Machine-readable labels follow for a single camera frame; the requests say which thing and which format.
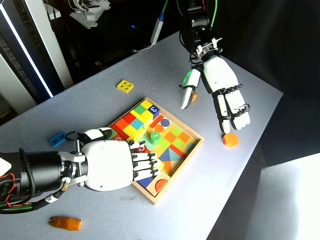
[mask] robotic arm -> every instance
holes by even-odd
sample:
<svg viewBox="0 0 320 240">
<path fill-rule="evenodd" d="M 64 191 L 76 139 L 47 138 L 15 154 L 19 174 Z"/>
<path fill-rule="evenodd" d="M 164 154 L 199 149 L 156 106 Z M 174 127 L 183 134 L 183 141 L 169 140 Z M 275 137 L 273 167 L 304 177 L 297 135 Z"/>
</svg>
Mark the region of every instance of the robotic arm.
<svg viewBox="0 0 320 240">
<path fill-rule="evenodd" d="M 212 38 L 209 19 L 200 0 L 182 2 L 183 21 L 180 29 L 181 44 L 190 53 L 200 59 L 192 66 L 180 87 L 182 96 L 180 108 L 186 109 L 192 101 L 192 95 L 198 87 L 200 78 L 209 94 L 213 97 L 215 111 L 221 131 L 230 132 L 230 121 L 236 130 L 250 124 L 249 108 L 239 90 L 236 74 L 220 57 L 222 49 L 218 41 Z"/>
<path fill-rule="evenodd" d="M 112 191 L 133 181 L 160 173 L 156 153 L 138 152 L 141 142 L 107 140 L 108 127 L 67 134 L 76 142 L 76 151 L 0 153 L 0 214 L 24 213 L 57 201 L 69 186 L 86 185 L 95 191 Z M 37 202 L 44 192 L 58 191 Z M 25 207 L 13 210 L 12 207 Z"/>
</svg>

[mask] orange hexagonal block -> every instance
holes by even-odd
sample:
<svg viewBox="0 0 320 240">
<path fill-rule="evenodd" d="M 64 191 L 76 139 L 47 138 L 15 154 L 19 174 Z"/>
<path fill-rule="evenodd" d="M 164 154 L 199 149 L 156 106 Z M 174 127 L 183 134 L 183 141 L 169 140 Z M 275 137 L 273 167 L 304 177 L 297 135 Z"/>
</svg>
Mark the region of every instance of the orange hexagonal block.
<svg viewBox="0 0 320 240">
<path fill-rule="evenodd" d="M 222 137 L 222 141 L 223 141 L 223 144 L 229 148 L 234 148 L 235 146 L 237 146 L 239 144 L 238 136 L 232 132 L 225 134 Z"/>
</svg>

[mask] tabletop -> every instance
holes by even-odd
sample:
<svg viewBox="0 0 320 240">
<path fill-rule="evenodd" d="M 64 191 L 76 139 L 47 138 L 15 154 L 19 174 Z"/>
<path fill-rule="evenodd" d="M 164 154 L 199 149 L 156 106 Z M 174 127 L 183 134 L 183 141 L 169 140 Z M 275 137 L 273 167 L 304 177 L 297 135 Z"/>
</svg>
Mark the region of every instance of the tabletop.
<svg viewBox="0 0 320 240">
<path fill-rule="evenodd" d="M 205 240 L 242 174 L 282 93 L 227 60 L 249 103 L 251 124 L 240 131 L 236 148 L 222 143 L 214 102 L 202 83 L 189 108 L 179 108 L 178 87 L 190 70 L 189 53 L 175 33 L 156 46 L 124 59 L 0 126 L 0 152 L 74 150 L 71 142 L 51 147 L 60 131 L 83 132 L 107 126 L 150 97 L 205 138 L 163 198 L 151 204 L 137 189 L 98 192 L 72 186 L 59 201 L 29 213 L 2 215 L 2 239 Z M 117 90 L 126 79 L 129 93 Z M 80 231 L 48 224 L 53 216 L 82 219 Z"/>
</svg>

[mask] wooden puzzle board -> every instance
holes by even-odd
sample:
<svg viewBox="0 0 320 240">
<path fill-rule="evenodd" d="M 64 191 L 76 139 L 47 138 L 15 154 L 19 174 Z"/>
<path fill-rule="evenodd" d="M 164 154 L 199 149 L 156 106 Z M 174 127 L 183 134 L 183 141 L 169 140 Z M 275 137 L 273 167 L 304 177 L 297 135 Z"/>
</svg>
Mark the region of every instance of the wooden puzzle board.
<svg viewBox="0 0 320 240">
<path fill-rule="evenodd" d="M 204 138 L 159 104 L 146 97 L 110 126 L 111 140 L 145 141 L 138 152 L 157 153 L 161 161 L 161 173 L 132 184 L 153 204 L 162 197 L 166 189 L 184 168 L 192 155 L 204 142 Z M 161 135 L 156 145 L 150 142 L 150 133 Z"/>
</svg>

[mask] blue number block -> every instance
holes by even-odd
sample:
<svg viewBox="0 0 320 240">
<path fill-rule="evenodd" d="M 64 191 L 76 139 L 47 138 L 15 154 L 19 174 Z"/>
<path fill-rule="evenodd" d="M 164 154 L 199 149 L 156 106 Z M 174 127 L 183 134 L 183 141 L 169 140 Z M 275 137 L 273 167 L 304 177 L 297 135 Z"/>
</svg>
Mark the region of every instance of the blue number block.
<svg viewBox="0 0 320 240">
<path fill-rule="evenodd" d="M 56 148 L 59 145 L 63 144 L 65 141 L 66 141 L 66 134 L 63 131 L 61 131 L 61 132 L 58 132 L 55 136 L 51 137 L 48 140 L 48 143 L 52 147 Z"/>
<path fill-rule="evenodd" d="M 160 113 L 160 109 L 157 108 L 155 105 L 152 105 L 152 106 L 148 109 L 148 111 L 153 114 L 153 119 L 155 119 L 155 118 L 159 115 L 159 113 Z"/>
<path fill-rule="evenodd" d="M 140 121 L 138 118 L 136 118 L 135 120 L 133 120 L 131 123 L 132 127 L 134 127 L 135 129 L 140 129 L 144 127 L 144 123 L 142 121 Z"/>
</svg>

